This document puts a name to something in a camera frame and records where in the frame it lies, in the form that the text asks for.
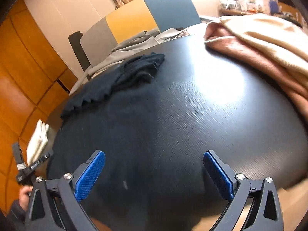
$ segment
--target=black cloth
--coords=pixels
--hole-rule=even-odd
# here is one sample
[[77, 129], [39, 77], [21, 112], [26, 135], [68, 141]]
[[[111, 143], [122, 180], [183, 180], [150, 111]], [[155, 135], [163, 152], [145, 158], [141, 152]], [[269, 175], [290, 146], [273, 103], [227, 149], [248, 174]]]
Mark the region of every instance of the black cloth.
[[72, 112], [82, 110], [89, 103], [101, 102], [112, 93], [129, 88], [139, 81], [150, 82], [157, 69], [163, 63], [164, 56], [164, 54], [156, 54], [154, 52], [150, 55], [136, 56], [125, 61], [113, 72], [96, 77], [84, 85], [81, 91], [67, 102], [61, 118], [69, 117]]
[[81, 205], [112, 231], [146, 230], [148, 192], [155, 190], [148, 182], [155, 159], [157, 90], [155, 80], [140, 81], [104, 102], [92, 102], [87, 110], [71, 114], [54, 140], [49, 180], [75, 171], [96, 149], [105, 152], [104, 169]]
[[13, 201], [7, 218], [0, 210], [0, 230], [2, 231], [25, 231], [26, 212], [19, 205], [18, 200]]

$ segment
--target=wall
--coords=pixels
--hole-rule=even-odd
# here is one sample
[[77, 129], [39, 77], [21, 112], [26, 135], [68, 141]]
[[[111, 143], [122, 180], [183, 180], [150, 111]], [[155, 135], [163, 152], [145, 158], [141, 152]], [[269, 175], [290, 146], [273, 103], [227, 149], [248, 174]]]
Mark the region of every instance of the wall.
[[[200, 15], [218, 17], [219, 0], [192, 0]], [[115, 9], [112, 0], [25, 0], [25, 3], [58, 55], [81, 77], [83, 71], [71, 49], [68, 36], [86, 32]]]
[[46, 121], [77, 78], [44, 37], [23, 0], [0, 26], [0, 208], [18, 198], [11, 145], [26, 149], [38, 119]]
[[86, 32], [115, 9], [112, 0], [25, 0], [39, 28], [77, 77], [83, 70], [68, 41], [76, 31]]

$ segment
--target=chair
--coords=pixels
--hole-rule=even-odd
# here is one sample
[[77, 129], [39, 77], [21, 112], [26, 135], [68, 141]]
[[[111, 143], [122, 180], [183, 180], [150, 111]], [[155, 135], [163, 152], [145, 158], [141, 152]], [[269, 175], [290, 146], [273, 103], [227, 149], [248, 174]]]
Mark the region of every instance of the chair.
[[69, 36], [85, 71], [102, 62], [119, 43], [146, 30], [186, 28], [201, 23], [191, 0], [134, 0], [94, 24], [84, 35]]

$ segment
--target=wooden panel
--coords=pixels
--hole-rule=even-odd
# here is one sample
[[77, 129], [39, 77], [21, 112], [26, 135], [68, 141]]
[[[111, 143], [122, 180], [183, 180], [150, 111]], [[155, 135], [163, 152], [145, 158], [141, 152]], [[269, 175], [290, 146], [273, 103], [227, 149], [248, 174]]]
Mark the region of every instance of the wooden panel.
[[10, 19], [0, 27], [0, 61], [34, 103], [38, 103], [52, 84], [24, 47]]
[[38, 120], [41, 119], [43, 122], [45, 122], [47, 120], [47, 115], [45, 115], [41, 110], [39, 110], [38, 108], [36, 108], [34, 110], [34, 112], [32, 113], [32, 115], [30, 116], [22, 134], [21, 134], [21, 138], [25, 141], [25, 142], [29, 142], [30, 138], [35, 130], [36, 124], [38, 122]]
[[13, 157], [12, 144], [18, 141], [18, 135], [13, 132], [3, 121], [0, 121], [0, 171], [8, 174]]
[[77, 77], [70, 69], [67, 69], [59, 78], [60, 82], [68, 89], [71, 90], [74, 84], [77, 82]]
[[14, 200], [17, 200], [19, 198], [19, 189], [21, 186], [19, 186], [16, 182], [16, 180], [9, 179], [7, 182], [7, 200], [6, 200], [6, 210], [9, 211], [11, 204]]
[[0, 173], [0, 208], [3, 211], [6, 211], [5, 208], [5, 175], [3, 175], [2, 173]]
[[67, 97], [68, 93], [56, 82], [44, 95], [38, 107], [48, 116]]
[[302, 16], [298, 9], [282, 2], [278, 2], [278, 5], [280, 6], [280, 10], [282, 12], [290, 12], [296, 21], [298, 21], [301, 25], [303, 24]]
[[11, 17], [12, 15], [15, 15], [23, 10], [26, 10], [27, 6], [24, 2], [24, 0], [17, 0], [9, 13], [7, 14], [7, 17]]
[[47, 41], [28, 10], [12, 16], [20, 39], [45, 74], [54, 82], [67, 68]]
[[34, 104], [22, 93], [0, 62], [0, 119], [15, 133], [21, 133], [23, 126], [34, 109]]
[[[21, 150], [23, 152], [23, 160], [25, 161], [25, 163], [27, 164], [27, 146], [28, 144], [25, 143], [23, 140], [19, 139], [18, 141], [20, 147], [21, 147]], [[9, 177], [13, 180], [16, 179], [16, 175], [18, 174], [18, 169], [17, 169], [17, 166], [16, 166], [16, 161], [15, 159], [13, 158], [12, 160], [12, 163], [11, 163], [11, 168], [10, 168], [10, 173], [9, 173]]]
[[94, 223], [94, 225], [99, 231], [112, 231], [107, 225], [101, 223], [97, 219], [91, 218], [91, 221]]

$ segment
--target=wood grain surface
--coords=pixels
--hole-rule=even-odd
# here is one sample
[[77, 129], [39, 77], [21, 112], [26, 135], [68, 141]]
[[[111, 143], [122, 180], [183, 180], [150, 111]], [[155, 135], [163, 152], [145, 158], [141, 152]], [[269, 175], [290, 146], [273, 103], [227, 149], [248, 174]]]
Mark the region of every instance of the wood grain surface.
[[3, 173], [0, 173], [0, 208], [4, 211], [6, 211], [5, 208], [5, 181], [6, 181], [6, 176]]
[[37, 27], [28, 10], [12, 16], [13, 26], [21, 41], [44, 73], [55, 81], [67, 66]]
[[0, 60], [0, 119], [16, 134], [20, 134], [27, 118], [34, 110], [31, 102], [2, 66]]
[[18, 199], [18, 194], [21, 186], [17, 184], [16, 180], [8, 179], [7, 193], [6, 193], [6, 211], [10, 210], [11, 204]]
[[60, 82], [68, 89], [71, 90], [74, 84], [77, 82], [77, 77], [73, 74], [70, 69], [65, 70], [65, 72], [59, 78]]
[[0, 56], [1, 65], [24, 93], [38, 103], [52, 82], [25, 48], [10, 19], [0, 26]]
[[46, 115], [49, 115], [67, 97], [68, 93], [58, 83], [55, 83], [44, 95], [38, 107]]

